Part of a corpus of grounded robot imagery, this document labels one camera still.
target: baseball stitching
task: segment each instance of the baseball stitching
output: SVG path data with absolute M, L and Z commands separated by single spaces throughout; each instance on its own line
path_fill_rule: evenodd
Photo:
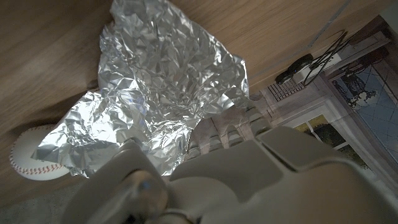
M 45 125 L 45 126 L 39 126 L 39 127 L 34 127 L 34 128 L 29 128 L 28 130 L 24 131 L 18 138 L 17 140 L 14 142 L 14 144 L 11 147 L 11 153 L 10 153 L 10 163 L 11 166 L 18 172 L 22 173 L 22 174 L 27 174 L 27 175 L 35 175 L 35 174 L 45 174 L 48 172 L 52 172 L 55 171 L 61 167 L 63 167 L 63 165 L 61 164 L 52 164 L 51 166 L 45 166 L 45 167 L 39 167 L 39 168 L 30 168 L 30 169 L 26 169 L 26 168 L 22 168 L 19 165 L 17 165 L 15 163 L 13 154 L 14 154 L 14 148 L 15 148 L 15 144 L 18 142 L 19 138 L 22 137 L 24 134 L 28 133 L 29 131 L 34 131 L 34 130 L 40 130 L 40 129 L 52 129 L 54 127 L 54 125 Z

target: aluminum foil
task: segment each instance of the aluminum foil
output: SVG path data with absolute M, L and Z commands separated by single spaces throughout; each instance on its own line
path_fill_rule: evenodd
M 83 96 L 32 158 L 87 177 L 136 138 L 169 175 L 201 119 L 246 105 L 244 61 L 168 1 L 115 0 L 111 13 L 100 40 L 101 91 Z

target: black object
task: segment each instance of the black object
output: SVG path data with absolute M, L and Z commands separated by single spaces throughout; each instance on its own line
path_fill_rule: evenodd
M 293 75 L 294 74 L 289 71 L 284 71 L 276 77 L 275 81 L 276 81 L 276 83 L 281 85 L 281 84 L 285 83 L 286 81 L 289 81 L 293 77 Z
M 287 71 L 296 74 L 297 72 L 300 72 L 307 66 L 311 65 L 312 61 L 313 57 L 311 54 L 304 55 L 303 57 L 300 57 L 297 61 L 295 61 L 291 66 L 289 66 Z
M 297 72 L 300 72 L 307 66 L 311 65 L 313 61 L 313 57 L 311 54 L 304 55 L 303 57 L 300 57 L 298 60 L 296 60 L 289 68 L 285 71 L 282 72 L 280 75 L 278 75 L 275 79 L 276 83 L 278 84 L 283 84 L 286 81 L 289 81 L 294 74 Z

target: wooden surface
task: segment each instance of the wooden surface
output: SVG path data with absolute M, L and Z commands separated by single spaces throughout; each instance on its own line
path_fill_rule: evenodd
M 390 0 L 352 0 L 312 47 L 346 0 L 184 1 L 187 16 L 246 60 L 251 91 L 307 53 L 318 56 L 346 29 L 376 17 Z M 27 128 L 56 123 L 96 85 L 99 34 L 111 21 L 110 1 L 0 0 L 0 207 L 81 178 L 36 182 L 9 165 L 11 144 Z

